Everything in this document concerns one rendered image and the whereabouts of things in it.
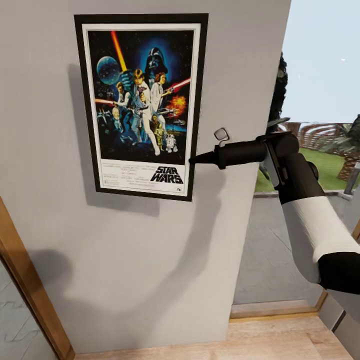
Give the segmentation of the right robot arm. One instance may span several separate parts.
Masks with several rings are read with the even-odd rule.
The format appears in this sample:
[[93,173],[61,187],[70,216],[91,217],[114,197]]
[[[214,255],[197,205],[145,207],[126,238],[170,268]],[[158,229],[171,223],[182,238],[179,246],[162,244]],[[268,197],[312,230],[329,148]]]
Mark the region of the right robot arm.
[[226,166],[263,162],[282,206],[294,263],[312,284],[320,284],[360,326],[360,246],[337,216],[318,183],[317,167],[299,151],[291,130],[234,142],[226,127],[214,136],[212,152],[190,163]]

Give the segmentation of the poster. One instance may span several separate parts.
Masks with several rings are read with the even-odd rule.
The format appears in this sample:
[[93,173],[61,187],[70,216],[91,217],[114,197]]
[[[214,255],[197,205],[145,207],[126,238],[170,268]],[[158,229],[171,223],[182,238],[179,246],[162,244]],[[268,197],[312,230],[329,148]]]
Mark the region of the poster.
[[209,13],[73,16],[96,192],[192,202]]

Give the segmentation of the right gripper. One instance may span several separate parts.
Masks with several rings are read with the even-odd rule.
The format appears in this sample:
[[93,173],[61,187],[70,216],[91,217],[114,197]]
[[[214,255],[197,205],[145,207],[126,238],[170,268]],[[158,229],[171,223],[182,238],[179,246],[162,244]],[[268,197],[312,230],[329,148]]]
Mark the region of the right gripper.
[[216,164],[219,169],[226,169],[226,166],[247,164],[249,147],[246,141],[228,143],[222,147],[215,145],[212,152],[200,154],[188,160],[196,164]]

